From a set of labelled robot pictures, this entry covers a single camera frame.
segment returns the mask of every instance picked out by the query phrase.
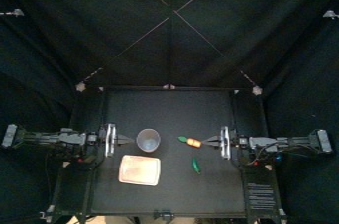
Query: black cloth wall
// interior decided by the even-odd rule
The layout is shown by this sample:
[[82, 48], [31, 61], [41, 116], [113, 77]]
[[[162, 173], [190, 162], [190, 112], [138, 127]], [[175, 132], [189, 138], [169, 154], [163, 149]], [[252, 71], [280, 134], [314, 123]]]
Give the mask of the black cloth wall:
[[[310, 26], [290, 61], [281, 68], [278, 88], [266, 99], [273, 136], [306, 136], [329, 131], [336, 151], [339, 144], [339, 21]], [[278, 182], [288, 213], [296, 223], [338, 223], [339, 158], [285, 157]]]
[[[0, 12], [26, 13], [0, 18], [0, 137], [11, 123], [67, 127], [77, 84], [105, 67], [89, 84], [252, 89], [242, 70], [264, 87], [272, 135], [324, 128], [337, 143], [339, 21], [322, 15], [339, 0], [190, 1], [0, 0]], [[173, 10], [189, 2], [185, 21]], [[46, 209], [45, 161], [41, 150], [0, 152], [0, 217]], [[337, 158], [284, 161], [282, 199], [304, 224], [339, 219], [337, 168]]]

